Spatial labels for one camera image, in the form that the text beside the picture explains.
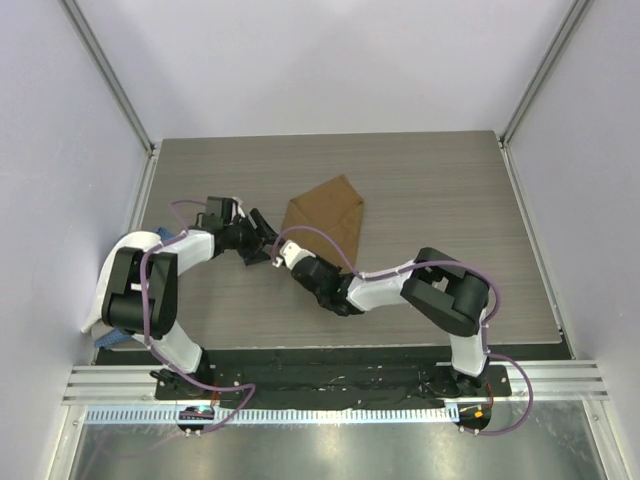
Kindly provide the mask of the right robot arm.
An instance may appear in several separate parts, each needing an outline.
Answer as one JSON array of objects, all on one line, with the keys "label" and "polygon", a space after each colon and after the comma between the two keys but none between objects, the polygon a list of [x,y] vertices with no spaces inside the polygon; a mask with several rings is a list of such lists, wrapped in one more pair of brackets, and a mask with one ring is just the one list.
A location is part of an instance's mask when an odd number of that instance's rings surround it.
[{"label": "right robot arm", "polygon": [[280,248],[279,257],[322,308],[339,316],[409,305],[444,331],[450,341],[451,373],[426,382],[434,394],[472,396],[485,388],[489,361],[481,326],[489,285],[459,262],[423,248],[415,259],[394,269],[346,273],[293,241]]}]

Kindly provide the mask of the brown cloth napkin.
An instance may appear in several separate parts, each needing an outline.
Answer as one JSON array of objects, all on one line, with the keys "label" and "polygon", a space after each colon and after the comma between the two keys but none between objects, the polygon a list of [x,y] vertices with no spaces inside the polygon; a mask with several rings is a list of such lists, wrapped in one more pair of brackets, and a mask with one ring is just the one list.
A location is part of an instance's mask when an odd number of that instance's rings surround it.
[{"label": "brown cloth napkin", "polygon": [[355,266],[363,216],[363,198],[345,175],[339,175],[290,199],[281,229],[314,227],[327,234]]}]

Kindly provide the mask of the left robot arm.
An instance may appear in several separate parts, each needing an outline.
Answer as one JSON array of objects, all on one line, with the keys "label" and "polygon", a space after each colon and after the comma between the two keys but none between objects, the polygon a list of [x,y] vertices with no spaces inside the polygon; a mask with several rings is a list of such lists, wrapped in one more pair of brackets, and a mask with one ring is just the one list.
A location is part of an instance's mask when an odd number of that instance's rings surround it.
[{"label": "left robot arm", "polygon": [[187,396],[200,399],[211,391],[213,375],[206,351],[178,322],[179,276],[229,250],[247,266],[267,261],[276,232],[235,197],[210,196],[196,204],[203,210],[175,236],[134,231],[116,243],[102,266],[86,327],[101,322],[131,335],[179,376]]}]

